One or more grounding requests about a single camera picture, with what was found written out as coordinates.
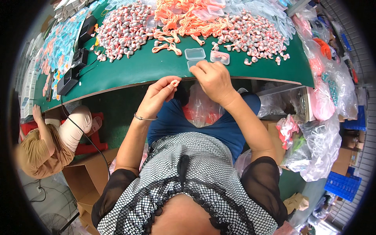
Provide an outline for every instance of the blue pants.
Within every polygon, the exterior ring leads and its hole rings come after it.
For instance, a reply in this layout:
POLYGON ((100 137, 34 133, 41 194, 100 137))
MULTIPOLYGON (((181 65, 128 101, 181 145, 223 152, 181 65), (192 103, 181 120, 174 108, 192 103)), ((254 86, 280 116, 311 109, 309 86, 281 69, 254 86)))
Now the blue pants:
MULTIPOLYGON (((258 96, 248 92, 242 93, 241 95, 248 106, 257 115, 261 106, 258 96)), ((185 106, 187 102, 187 99, 183 101, 183 106, 185 106)), ((235 163, 246 143, 238 124, 227 111, 225 111, 225 114, 213 125, 202 128, 195 127, 185 118, 182 110, 182 100, 177 99, 177 94, 175 93, 174 99, 163 103, 158 113, 158 119, 152 121, 150 124, 147 133, 147 141, 150 146, 161 137, 184 132, 199 132, 219 139, 230 149, 233 163, 235 163)))

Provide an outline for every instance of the black device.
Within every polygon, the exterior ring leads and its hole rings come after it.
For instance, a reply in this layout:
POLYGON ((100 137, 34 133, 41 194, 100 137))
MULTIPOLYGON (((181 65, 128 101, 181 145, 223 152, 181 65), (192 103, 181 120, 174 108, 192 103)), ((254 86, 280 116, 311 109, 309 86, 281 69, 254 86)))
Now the black device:
POLYGON ((93 15, 85 19, 78 38, 78 47, 83 47, 83 44, 92 38, 91 35, 94 33, 96 23, 97 19, 93 15))
POLYGON ((70 68, 64 77, 58 81, 57 94, 65 96, 80 79, 80 70, 77 68, 70 68))
POLYGON ((88 64, 88 55, 89 52, 85 48, 80 48, 73 54, 73 60, 71 68, 76 68, 81 70, 88 64))
POLYGON ((54 72, 51 72, 50 73, 50 80, 48 81, 48 87, 47 87, 47 91, 46 91, 46 101, 51 101, 51 97, 52 97, 52 83, 53 83, 53 75, 55 73, 54 72))

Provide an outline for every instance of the slipper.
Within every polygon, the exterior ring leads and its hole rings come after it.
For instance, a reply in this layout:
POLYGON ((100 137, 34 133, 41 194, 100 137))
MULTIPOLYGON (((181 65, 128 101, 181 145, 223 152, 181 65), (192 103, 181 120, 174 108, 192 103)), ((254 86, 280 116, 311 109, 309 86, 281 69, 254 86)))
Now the slipper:
POLYGON ((98 131, 102 127, 102 119, 100 117, 94 117, 91 125, 91 130, 87 133, 87 136, 91 136, 94 132, 98 131))

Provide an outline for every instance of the green table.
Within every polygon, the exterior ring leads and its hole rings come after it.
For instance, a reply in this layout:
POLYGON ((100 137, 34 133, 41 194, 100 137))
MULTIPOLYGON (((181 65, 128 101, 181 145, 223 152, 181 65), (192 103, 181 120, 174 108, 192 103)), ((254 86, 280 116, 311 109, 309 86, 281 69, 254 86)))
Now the green table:
MULTIPOLYGON (((105 7, 106 4, 102 4, 93 11, 99 25, 102 24, 104 17, 101 17, 101 13, 105 7)), ((89 49, 95 40, 92 38, 86 42, 85 48, 89 49)), ((77 84, 66 96, 62 97, 64 104, 107 91, 151 83, 168 75, 193 77, 188 70, 184 50, 200 47, 195 40, 190 36, 181 38, 181 42, 176 44, 177 48, 183 52, 181 56, 177 56, 173 51, 167 49, 152 53, 154 41, 148 40, 146 45, 143 45, 129 59, 124 56, 121 60, 115 60, 113 63, 110 63, 108 59, 104 62, 97 61, 83 69, 80 78, 81 86, 77 84)), ((207 61, 210 61, 211 42, 213 41, 217 42, 215 38, 210 37, 203 45, 207 61)), ((220 46, 220 51, 227 53, 223 46, 220 46)), ((260 59, 257 63, 247 66, 243 64, 244 59, 251 58, 245 52, 229 52, 230 64, 227 65, 227 68, 232 78, 273 80, 313 87, 309 62, 297 35, 290 40, 286 53, 289 53, 291 58, 287 61, 282 60, 280 66, 277 65, 275 59, 260 59)), ((96 57, 94 53, 89 52, 88 64, 95 61, 96 57)), ((57 100, 47 102, 42 96, 46 77, 46 75, 41 75, 35 87, 34 103, 40 105, 43 112, 61 105, 61 102, 57 100)))

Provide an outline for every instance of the knee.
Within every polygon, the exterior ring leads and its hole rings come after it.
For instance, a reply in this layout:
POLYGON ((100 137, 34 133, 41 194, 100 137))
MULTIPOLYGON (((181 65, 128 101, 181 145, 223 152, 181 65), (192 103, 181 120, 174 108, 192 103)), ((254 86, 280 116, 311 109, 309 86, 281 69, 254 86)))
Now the knee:
POLYGON ((87 125, 91 125, 91 112, 89 108, 84 105, 76 107, 69 116, 73 117, 77 121, 84 121, 87 125))
POLYGON ((248 104, 252 111, 257 115, 260 111, 261 101, 256 94, 251 94, 249 92, 242 93, 243 100, 248 104))

